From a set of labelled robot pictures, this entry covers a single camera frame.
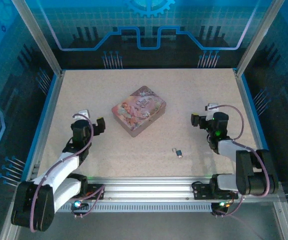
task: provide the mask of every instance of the grey floor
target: grey floor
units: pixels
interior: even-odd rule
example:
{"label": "grey floor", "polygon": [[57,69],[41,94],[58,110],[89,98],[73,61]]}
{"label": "grey floor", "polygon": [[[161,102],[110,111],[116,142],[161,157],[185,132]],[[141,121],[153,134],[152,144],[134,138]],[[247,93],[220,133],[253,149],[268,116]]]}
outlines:
{"label": "grey floor", "polygon": [[[265,240],[278,240],[280,231],[271,204],[244,203],[234,214]],[[46,232],[22,228],[19,240],[258,240],[237,220],[210,213],[93,213],[74,219],[58,213]]]}

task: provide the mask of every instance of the black bracket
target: black bracket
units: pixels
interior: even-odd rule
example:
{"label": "black bracket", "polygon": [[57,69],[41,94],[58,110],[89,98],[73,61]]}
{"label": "black bracket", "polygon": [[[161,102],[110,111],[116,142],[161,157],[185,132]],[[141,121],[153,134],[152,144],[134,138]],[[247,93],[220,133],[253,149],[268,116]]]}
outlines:
{"label": "black bracket", "polygon": [[194,183],[192,185],[195,200],[231,200],[238,199],[238,194],[231,191],[212,191],[210,184]]}

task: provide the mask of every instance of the glass panel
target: glass panel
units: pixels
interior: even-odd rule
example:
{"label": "glass panel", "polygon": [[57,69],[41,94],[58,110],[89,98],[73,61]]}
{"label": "glass panel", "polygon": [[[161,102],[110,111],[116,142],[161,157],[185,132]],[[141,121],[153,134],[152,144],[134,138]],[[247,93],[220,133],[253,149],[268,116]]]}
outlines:
{"label": "glass panel", "polygon": [[288,193],[288,0],[244,74],[279,180]]}
{"label": "glass panel", "polygon": [[233,68],[271,0],[29,0],[64,69]]}
{"label": "glass panel", "polygon": [[[52,70],[12,2],[0,1],[0,231],[52,78]],[[23,163],[5,160],[12,156]]]}

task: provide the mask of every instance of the gear logo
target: gear logo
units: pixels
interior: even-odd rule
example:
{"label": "gear logo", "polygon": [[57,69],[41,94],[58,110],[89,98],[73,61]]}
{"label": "gear logo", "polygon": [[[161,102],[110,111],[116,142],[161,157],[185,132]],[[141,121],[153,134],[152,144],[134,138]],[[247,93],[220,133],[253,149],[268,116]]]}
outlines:
{"label": "gear logo", "polygon": [[13,17],[13,5],[11,0],[0,0],[0,22],[7,24]]}
{"label": "gear logo", "polygon": [[165,10],[170,10],[170,5],[175,3],[175,0],[124,0],[128,9],[141,17],[151,16],[157,17],[158,14],[164,14]]}

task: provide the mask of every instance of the small object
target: small object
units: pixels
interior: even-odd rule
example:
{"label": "small object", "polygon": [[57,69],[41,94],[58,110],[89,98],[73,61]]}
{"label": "small object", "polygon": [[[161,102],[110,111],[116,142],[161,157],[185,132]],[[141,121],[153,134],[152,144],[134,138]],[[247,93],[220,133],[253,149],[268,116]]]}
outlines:
{"label": "small object", "polygon": [[176,155],[178,156],[179,159],[181,159],[183,157],[182,151],[181,150],[177,150],[175,147],[172,148],[172,152],[176,152]]}
{"label": "small object", "polygon": [[112,112],[116,121],[134,138],[161,117],[165,107],[163,99],[147,86],[142,86],[114,106]]}

